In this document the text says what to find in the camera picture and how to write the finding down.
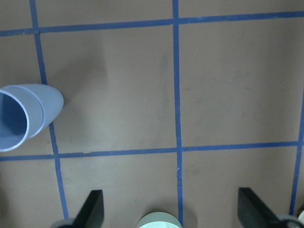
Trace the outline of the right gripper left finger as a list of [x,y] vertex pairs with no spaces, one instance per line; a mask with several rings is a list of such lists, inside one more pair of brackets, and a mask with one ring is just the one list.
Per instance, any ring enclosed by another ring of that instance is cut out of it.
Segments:
[[104,222],[102,190],[92,190],[74,219],[74,228],[101,228]]

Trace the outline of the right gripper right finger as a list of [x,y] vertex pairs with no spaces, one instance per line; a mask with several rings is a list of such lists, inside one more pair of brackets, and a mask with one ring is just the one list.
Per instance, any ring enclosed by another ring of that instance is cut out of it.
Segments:
[[238,188],[237,216],[244,228],[279,228],[280,220],[250,189]]

